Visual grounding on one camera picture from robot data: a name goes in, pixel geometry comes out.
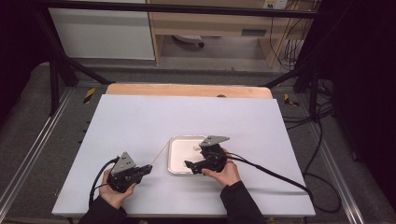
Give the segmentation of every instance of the aluminum rail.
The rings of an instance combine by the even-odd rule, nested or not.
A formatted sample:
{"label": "aluminum rail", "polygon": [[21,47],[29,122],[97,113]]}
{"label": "aluminum rail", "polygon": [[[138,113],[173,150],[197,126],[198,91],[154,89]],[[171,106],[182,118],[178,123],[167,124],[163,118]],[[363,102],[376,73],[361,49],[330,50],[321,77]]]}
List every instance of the aluminum rail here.
{"label": "aluminum rail", "polygon": [[11,207],[12,203],[14,202],[15,198],[17,197],[18,193],[20,192],[23,183],[25,182],[27,176],[29,175],[30,171],[32,170],[33,166],[35,165],[38,156],[40,155],[41,150],[43,149],[44,145],[46,145],[47,140],[50,137],[52,130],[54,129],[56,123],[58,122],[60,116],[64,112],[64,109],[67,106],[69,98],[74,91],[73,88],[68,88],[64,95],[62,96],[60,107],[55,112],[54,115],[48,118],[46,124],[44,125],[43,129],[41,130],[40,134],[38,135],[37,139],[33,143],[32,147],[30,148],[29,152],[27,153],[25,159],[21,163],[20,168],[18,169],[17,173],[14,175],[12,180],[9,182],[6,190],[4,191],[3,195],[0,198],[0,223],[3,222],[6,214]]}

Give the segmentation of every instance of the white cabinet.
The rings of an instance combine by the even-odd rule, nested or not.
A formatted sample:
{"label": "white cabinet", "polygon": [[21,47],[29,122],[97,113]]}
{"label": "white cabinet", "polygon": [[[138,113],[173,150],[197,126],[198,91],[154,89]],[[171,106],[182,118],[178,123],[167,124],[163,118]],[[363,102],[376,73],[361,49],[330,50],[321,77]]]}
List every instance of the white cabinet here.
{"label": "white cabinet", "polygon": [[147,12],[62,8],[50,8],[49,12],[70,57],[154,60]]}

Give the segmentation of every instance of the wooden edge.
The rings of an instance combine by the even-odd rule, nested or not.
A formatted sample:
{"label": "wooden edge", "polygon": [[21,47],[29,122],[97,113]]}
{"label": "wooden edge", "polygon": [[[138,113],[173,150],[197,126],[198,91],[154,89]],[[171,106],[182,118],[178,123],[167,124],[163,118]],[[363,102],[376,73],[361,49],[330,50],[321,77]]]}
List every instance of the wooden edge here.
{"label": "wooden edge", "polygon": [[272,93],[264,87],[204,86],[180,84],[126,84],[108,86],[106,94],[115,95],[171,95],[171,96],[225,96],[231,98],[272,99]]}

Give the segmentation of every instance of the human hand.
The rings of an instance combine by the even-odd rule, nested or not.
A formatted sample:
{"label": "human hand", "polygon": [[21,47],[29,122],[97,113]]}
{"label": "human hand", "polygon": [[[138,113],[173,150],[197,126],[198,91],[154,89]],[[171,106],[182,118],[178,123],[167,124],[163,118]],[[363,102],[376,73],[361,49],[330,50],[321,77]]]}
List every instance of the human hand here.
{"label": "human hand", "polygon": [[110,175],[110,170],[106,170],[103,173],[102,187],[99,188],[100,196],[111,206],[120,209],[122,202],[134,193],[134,187],[136,183],[133,183],[124,193],[119,193],[113,190],[108,184],[107,179]]}
{"label": "human hand", "polygon": [[[226,149],[223,150],[227,156],[230,155]],[[241,180],[241,177],[239,177],[238,168],[231,159],[227,159],[224,169],[220,173],[216,173],[206,168],[202,169],[201,172],[204,175],[208,175],[216,179],[222,187],[226,187],[227,185],[231,186]]]}

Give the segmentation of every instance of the metal frame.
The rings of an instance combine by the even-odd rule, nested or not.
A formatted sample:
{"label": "metal frame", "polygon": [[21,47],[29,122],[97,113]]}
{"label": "metal frame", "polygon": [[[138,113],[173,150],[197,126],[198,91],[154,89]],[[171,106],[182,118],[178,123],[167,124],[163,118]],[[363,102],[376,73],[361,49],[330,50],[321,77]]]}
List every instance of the metal frame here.
{"label": "metal frame", "polygon": [[84,2],[84,1],[58,1],[58,0],[35,0],[29,1],[28,7],[35,18],[35,22],[47,38],[51,48],[53,61],[51,61],[51,114],[59,106],[59,92],[57,76],[60,74],[66,86],[76,86],[78,79],[72,67],[81,71],[85,75],[95,79],[102,84],[111,84],[114,81],[107,80],[95,74],[93,71],[77,63],[66,55],[62,44],[50,29],[48,22],[43,16],[43,9],[70,8],[89,10],[111,10],[111,11],[141,11],[141,12],[166,12],[166,13],[195,13],[212,15],[233,15],[252,17],[272,17],[272,18],[300,18],[300,19],[327,19],[333,16],[332,13],[315,11],[294,11],[277,9],[259,9],[242,7],[203,7],[184,5],[160,5],[160,4],[134,4],[134,3],[108,3],[108,2]]}

